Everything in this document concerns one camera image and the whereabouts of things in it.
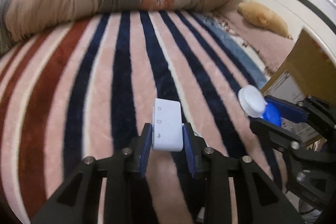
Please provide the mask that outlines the cardboard box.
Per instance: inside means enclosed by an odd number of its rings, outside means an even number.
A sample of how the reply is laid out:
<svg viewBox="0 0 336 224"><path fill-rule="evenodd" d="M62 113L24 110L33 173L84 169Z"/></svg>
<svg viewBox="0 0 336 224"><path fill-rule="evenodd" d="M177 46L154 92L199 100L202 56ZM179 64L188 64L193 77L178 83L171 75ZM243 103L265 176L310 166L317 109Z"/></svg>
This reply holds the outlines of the cardboard box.
<svg viewBox="0 0 336 224"><path fill-rule="evenodd" d="M335 106L335 55L310 30L303 28L285 61L262 88L273 96L296 104L317 97Z"/></svg>

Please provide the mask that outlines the tan plush toy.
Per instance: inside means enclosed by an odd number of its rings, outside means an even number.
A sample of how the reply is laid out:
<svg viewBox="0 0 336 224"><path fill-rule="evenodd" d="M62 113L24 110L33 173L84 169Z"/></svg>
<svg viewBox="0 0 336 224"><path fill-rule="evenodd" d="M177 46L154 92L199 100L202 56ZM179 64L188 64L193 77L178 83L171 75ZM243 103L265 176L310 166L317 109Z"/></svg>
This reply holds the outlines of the tan plush toy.
<svg viewBox="0 0 336 224"><path fill-rule="evenodd" d="M238 13L250 24L272 31L284 38L293 39L285 20L265 5L247 1L239 3L237 9Z"/></svg>

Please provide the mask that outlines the striped fleece blanket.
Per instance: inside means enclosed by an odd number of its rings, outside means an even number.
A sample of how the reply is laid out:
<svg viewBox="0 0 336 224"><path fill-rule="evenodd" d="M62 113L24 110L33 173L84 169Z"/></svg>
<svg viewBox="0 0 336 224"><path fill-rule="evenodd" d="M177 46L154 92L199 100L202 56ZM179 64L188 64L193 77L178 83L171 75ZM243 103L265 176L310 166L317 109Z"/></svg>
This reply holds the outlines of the striped fleece blanket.
<svg viewBox="0 0 336 224"><path fill-rule="evenodd" d="M123 12L62 24L1 58L1 193L23 223L87 156L125 148L156 98L230 157L249 155L280 188L282 160L252 133L238 91L266 84L252 50L211 18Z"/></svg>

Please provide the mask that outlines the white power adapter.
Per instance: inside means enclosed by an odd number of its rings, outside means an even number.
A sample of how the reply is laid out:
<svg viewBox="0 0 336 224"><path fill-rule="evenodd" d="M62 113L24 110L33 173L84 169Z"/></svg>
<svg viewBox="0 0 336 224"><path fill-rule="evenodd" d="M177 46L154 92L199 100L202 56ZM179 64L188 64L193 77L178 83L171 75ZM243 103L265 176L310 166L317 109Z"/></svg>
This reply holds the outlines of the white power adapter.
<svg viewBox="0 0 336 224"><path fill-rule="evenodd" d="M182 113L178 101L156 98L152 115L152 149L181 152L183 149Z"/></svg>

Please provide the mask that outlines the white blue contact lens case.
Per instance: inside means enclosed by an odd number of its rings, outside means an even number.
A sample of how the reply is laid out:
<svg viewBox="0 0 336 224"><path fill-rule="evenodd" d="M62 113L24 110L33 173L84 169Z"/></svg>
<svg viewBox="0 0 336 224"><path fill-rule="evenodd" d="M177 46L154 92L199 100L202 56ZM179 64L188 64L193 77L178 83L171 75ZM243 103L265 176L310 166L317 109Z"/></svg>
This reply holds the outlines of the white blue contact lens case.
<svg viewBox="0 0 336 224"><path fill-rule="evenodd" d="M281 126L281 116L276 106L266 102L262 93L252 85L238 91L238 100L244 113L251 118L262 118L272 124Z"/></svg>

